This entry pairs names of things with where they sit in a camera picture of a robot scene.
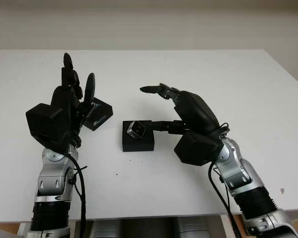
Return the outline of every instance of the white table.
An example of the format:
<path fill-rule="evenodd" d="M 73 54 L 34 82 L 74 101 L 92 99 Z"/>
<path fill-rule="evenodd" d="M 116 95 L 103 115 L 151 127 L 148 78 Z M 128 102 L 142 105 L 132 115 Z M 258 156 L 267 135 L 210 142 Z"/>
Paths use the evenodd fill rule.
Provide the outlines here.
<path fill-rule="evenodd" d="M 123 120 L 174 120 L 173 103 L 139 88 L 163 82 L 199 94 L 257 170 L 270 195 L 298 209 L 298 83 L 267 53 L 257 51 L 68 51 L 84 88 L 96 74 L 96 96 L 114 116 L 95 132 L 83 128 L 87 218 L 224 213 L 207 178 L 208 165 L 182 164 L 178 135 L 155 133 L 153 152 L 122 152 Z M 64 51 L 0 51 L 0 222 L 29 221 L 42 146 L 25 112 L 50 103 L 61 83 Z M 223 194 L 224 187 L 214 175 Z M 233 202 L 232 211 L 239 212 Z M 70 219 L 79 219 L 73 195 Z"/>

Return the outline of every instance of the silver robot arm segment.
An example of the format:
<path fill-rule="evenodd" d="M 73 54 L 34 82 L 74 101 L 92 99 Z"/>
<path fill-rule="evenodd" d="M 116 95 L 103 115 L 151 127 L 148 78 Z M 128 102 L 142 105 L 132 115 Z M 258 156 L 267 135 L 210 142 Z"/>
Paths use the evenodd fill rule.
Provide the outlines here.
<path fill-rule="evenodd" d="M 70 145 L 68 154 L 78 160 Z M 68 212 L 72 200 L 74 164 L 66 156 L 45 148 L 43 169 L 38 179 L 33 218 L 27 238 L 69 238 Z"/>
<path fill-rule="evenodd" d="M 224 147 L 215 162 L 230 194 L 240 206 L 248 235 L 267 238 L 298 238 L 291 220 L 278 209 L 264 183 L 229 138 L 222 139 Z"/>

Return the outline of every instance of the robotic hand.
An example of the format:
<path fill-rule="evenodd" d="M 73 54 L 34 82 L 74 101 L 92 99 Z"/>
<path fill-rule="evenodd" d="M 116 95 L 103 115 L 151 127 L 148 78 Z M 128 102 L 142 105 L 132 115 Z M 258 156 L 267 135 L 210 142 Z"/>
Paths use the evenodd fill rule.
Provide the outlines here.
<path fill-rule="evenodd" d="M 290 219 L 282 209 L 277 208 L 252 165 L 243 159 L 238 144 L 226 136 L 229 132 L 228 124 L 220 126 L 216 116 L 200 96 L 162 83 L 159 86 L 142 87 L 140 90 L 173 100 L 174 109 L 183 125 L 178 133 L 183 136 L 174 151 L 181 162 L 186 164 L 202 166 L 211 162 L 209 179 L 228 211 L 236 237 L 241 237 L 236 222 L 212 181 L 211 171 L 214 165 L 239 205 L 249 235 L 261 238 L 298 238 Z M 159 129 L 170 132 L 170 127 L 172 124 Z"/>
<path fill-rule="evenodd" d="M 55 89 L 51 105 L 41 103 L 26 112 L 31 135 L 45 147 L 27 238 L 70 237 L 68 212 L 73 185 L 78 192 L 75 184 L 77 173 L 81 184 L 81 194 L 78 192 L 81 199 L 80 237 L 83 237 L 86 209 L 82 169 L 77 163 L 76 148 L 81 145 L 79 132 L 83 125 L 95 130 L 112 116 L 111 108 L 107 115 L 100 115 L 99 108 L 103 109 L 102 114 L 108 105 L 94 98 L 94 92 L 95 76 L 91 73 L 87 79 L 84 100 L 79 101 L 83 94 L 78 75 L 73 70 L 70 55 L 65 53 L 62 85 Z"/>

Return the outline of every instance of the black cube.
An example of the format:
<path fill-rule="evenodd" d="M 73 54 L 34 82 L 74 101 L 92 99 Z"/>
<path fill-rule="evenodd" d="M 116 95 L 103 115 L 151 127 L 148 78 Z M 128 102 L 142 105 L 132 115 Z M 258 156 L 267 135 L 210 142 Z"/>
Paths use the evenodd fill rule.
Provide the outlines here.
<path fill-rule="evenodd" d="M 94 109 L 85 121 L 84 126 L 95 131 L 113 115 L 113 108 L 97 98 L 93 99 L 93 104 Z"/>
<path fill-rule="evenodd" d="M 134 139 L 127 134 L 127 129 L 133 120 L 123 121 L 123 151 L 153 151 L 154 150 L 154 137 L 153 130 L 148 128 L 148 122 L 151 120 L 140 120 L 139 122 L 146 127 L 145 133 L 141 139 Z"/>

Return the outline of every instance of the wall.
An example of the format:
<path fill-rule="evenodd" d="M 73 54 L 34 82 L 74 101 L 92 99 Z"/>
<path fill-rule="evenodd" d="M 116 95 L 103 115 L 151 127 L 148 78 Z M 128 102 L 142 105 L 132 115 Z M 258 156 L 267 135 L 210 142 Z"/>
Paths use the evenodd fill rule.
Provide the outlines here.
<path fill-rule="evenodd" d="M 0 49 L 265 49 L 298 80 L 298 0 L 0 0 Z"/>

